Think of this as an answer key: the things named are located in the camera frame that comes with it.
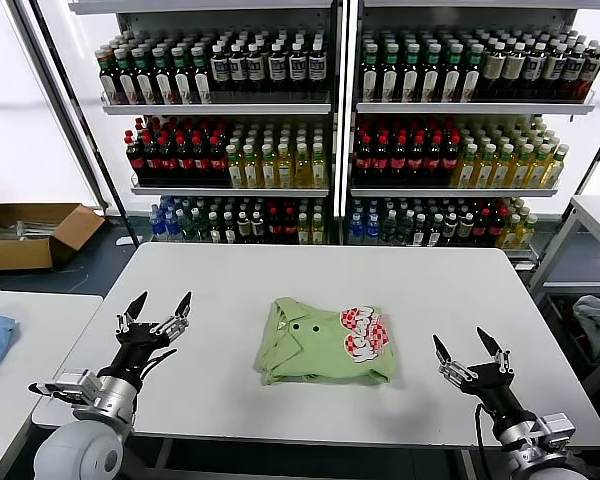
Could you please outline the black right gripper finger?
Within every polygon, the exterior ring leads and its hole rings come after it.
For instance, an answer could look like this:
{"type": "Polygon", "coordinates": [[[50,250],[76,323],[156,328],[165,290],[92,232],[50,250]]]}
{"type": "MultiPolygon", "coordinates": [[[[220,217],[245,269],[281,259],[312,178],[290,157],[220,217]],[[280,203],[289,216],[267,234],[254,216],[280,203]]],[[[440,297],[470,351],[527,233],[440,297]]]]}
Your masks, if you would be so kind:
{"type": "Polygon", "coordinates": [[[448,350],[436,334],[433,335],[433,342],[436,357],[440,363],[438,368],[439,373],[457,388],[461,388],[463,385],[472,382],[472,372],[458,361],[452,359],[448,350]]]}
{"type": "Polygon", "coordinates": [[[511,352],[503,349],[497,340],[481,327],[477,327],[476,331],[485,349],[498,366],[499,372],[502,374],[513,374],[514,371],[510,362],[511,352]]]}

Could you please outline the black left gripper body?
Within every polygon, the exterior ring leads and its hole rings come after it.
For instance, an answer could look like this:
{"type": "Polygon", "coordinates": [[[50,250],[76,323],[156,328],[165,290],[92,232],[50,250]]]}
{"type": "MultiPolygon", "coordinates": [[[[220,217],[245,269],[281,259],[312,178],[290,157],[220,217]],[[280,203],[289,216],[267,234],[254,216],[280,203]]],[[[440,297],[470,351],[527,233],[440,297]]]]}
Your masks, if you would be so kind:
{"type": "Polygon", "coordinates": [[[116,334],[119,350],[109,366],[98,372],[98,377],[112,377],[124,381],[142,381],[165,355],[153,357],[157,350],[171,343],[167,333],[157,329],[158,324],[134,323],[127,331],[116,334]]]}

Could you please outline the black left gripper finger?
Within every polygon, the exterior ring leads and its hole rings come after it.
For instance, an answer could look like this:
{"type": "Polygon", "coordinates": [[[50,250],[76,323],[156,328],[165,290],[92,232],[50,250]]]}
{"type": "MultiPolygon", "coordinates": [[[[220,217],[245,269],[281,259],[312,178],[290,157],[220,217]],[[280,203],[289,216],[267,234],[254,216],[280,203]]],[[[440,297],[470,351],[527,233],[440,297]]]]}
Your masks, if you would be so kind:
{"type": "Polygon", "coordinates": [[[146,328],[142,323],[138,322],[139,315],[146,302],[148,292],[144,291],[136,299],[134,299],[122,314],[117,314],[117,328],[115,334],[140,334],[144,333],[146,328]]]}
{"type": "Polygon", "coordinates": [[[168,339],[177,339],[189,326],[188,316],[191,310],[192,292],[189,291],[181,299],[174,313],[167,319],[152,327],[149,332],[168,339]]]}

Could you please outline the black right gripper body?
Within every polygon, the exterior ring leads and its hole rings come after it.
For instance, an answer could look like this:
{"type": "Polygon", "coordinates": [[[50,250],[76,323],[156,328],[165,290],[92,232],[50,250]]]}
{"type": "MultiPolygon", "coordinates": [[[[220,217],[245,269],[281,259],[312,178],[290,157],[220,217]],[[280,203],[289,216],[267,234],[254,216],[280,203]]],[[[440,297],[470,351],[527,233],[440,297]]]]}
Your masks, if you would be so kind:
{"type": "Polygon", "coordinates": [[[502,373],[496,363],[469,366],[470,381],[464,380],[461,391],[478,397],[493,421],[493,431],[505,431],[515,425],[534,420],[510,389],[513,373],[502,373]]]}

